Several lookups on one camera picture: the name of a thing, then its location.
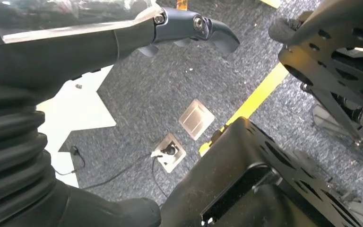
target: metal frame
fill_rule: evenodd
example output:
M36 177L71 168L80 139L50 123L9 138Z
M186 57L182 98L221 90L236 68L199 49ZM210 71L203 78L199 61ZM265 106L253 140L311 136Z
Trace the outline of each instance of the metal frame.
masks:
M363 48L363 1L326 0L283 47L279 59L360 144L363 127L351 119L337 98L363 107L363 58L347 51L354 47Z

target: yellow floor marking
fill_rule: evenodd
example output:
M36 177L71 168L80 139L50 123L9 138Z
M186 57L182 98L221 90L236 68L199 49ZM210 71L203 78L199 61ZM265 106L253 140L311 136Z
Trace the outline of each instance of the yellow floor marking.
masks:
M240 108L233 114L227 121L226 125L233 123L239 117L249 118L251 114L265 101L265 99L282 83L289 72L281 64L277 64L273 70L265 77L261 84L254 90L254 92L247 98L247 100L240 106ZM209 149L211 142L203 144L199 153L203 156Z

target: black cable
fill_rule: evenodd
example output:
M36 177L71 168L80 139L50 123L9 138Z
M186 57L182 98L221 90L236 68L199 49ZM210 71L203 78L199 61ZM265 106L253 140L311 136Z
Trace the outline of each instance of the black cable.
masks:
M166 193L162 190L161 186L159 186L158 182L156 181L156 178L155 178L155 174L154 174L154 165L155 165L155 160L157 160L158 157L155 157L154 158L154 161L152 162L152 169L151 169L151 173L152 173L152 177L154 178L154 182L156 184L156 186L159 188L159 190L161 190L162 194L168 198L168 196L166 195Z
M110 181L113 181L114 179L116 179L118 176L122 175L124 172L126 172L127 170L131 169L135 164L137 164L139 161L143 160L144 158L148 157L148 156L151 156L151 153L149 154L146 154L146 155L143 155L141 157L139 157L136 161L134 161L133 163L131 163L129 166L127 166L126 168L122 169L119 173L117 173L115 176L109 178L108 180L104 181L104 182L101 182L101 183L97 183L97 184L93 184L91 186L88 186L88 187L85 187L85 188L82 188L84 190L86 189L91 189L91 188L95 188L95 187L98 187L98 186L101 186L101 185L104 185Z
M69 174L73 174L75 172L77 172L78 170L86 167L86 161L84 160L83 156L80 154L80 152L78 151L78 149L76 150L76 152L73 154L74 156L79 156L81 161L83 162L83 164L81 165L81 167L77 168L77 169L74 169L72 170L71 172L68 172L66 174L62 174L62 173L59 173L57 170L55 170L55 172L61 176L66 176L66 175L69 175Z

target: metal bolt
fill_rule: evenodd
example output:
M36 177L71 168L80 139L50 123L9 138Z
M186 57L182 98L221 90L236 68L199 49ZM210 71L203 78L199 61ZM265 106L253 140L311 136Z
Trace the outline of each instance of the metal bolt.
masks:
M204 30L204 21L202 20L201 17L195 17L193 25L194 25L194 29L199 32Z
M359 147L361 144L363 143L363 139L359 139L357 141L354 142L354 144Z
M214 224L214 219L213 219L213 218L209 218L209 219L208 219L208 224L209 224L209 225Z
M163 24L165 22L165 16L163 14L158 14L154 17L155 24Z

